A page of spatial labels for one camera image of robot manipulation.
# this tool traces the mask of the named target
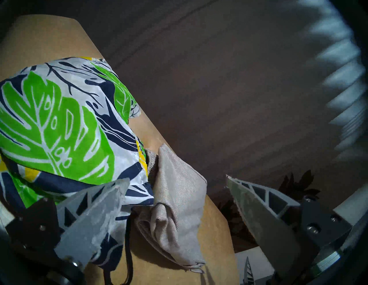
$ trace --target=wooden table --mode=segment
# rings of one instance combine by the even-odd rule
[[[71,56],[103,57],[76,20],[50,15],[22,16],[15,21],[0,44],[0,80],[26,66]],[[161,144],[166,143],[144,112],[138,118],[130,119],[129,126],[145,147],[156,153]],[[160,255],[132,227],[132,284],[238,284],[236,259],[227,221],[208,196],[198,240],[207,262],[203,268],[206,274],[183,270]],[[99,267],[90,264],[85,274],[87,284],[104,284]],[[121,284],[126,276],[127,265],[123,250],[118,268],[111,272],[112,282]]]

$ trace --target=gray cloth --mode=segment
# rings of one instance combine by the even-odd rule
[[[163,256],[193,272],[205,264],[197,233],[203,214],[207,181],[163,144],[158,159],[147,150],[148,169],[158,172],[153,185],[154,206],[136,209],[135,225]]]
[[[148,182],[153,187],[156,181],[157,172],[159,170],[159,157],[156,153],[146,149],[146,162],[148,172]]]

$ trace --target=folded cloth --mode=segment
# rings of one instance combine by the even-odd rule
[[[147,163],[147,173],[148,173],[148,182],[153,187],[156,181],[157,172],[159,170],[159,156],[146,149],[146,163]]]
[[[193,272],[205,264],[197,233],[203,214],[207,181],[165,144],[156,155],[146,150],[148,169],[158,172],[152,207],[139,207],[135,225],[163,256]]]
[[[129,178],[123,207],[91,260],[115,270],[131,207],[153,205],[144,148],[128,126],[139,114],[104,59],[63,58],[0,81],[0,202],[21,215],[42,197],[59,203]]]

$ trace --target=leaf print fabric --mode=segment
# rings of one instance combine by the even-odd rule
[[[153,204],[143,144],[127,125],[139,106],[105,60],[26,67],[0,91],[0,187],[15,211],[127,177],[125,205]],[[122,209],[93,257],[106,270],[120,260],[130,211]]]

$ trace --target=drawstring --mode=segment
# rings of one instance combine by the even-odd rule
[[[123,283],[122,285],[129,285],[132,282],[133,279],[133,259],[132,259],[132,254],[130,252],[130,217],[128,217],[127,219],[127,228],[125,230],[125,255],[126,255],[126,260],[127,260],[127,271],[128,271],[128,275],[127,278],[125,280],[125,283]],[[113,283],[111,282],[111,276],[110,276],[110,271],[103,271],[103,279],[105,281],[105,285],[113,285]]]

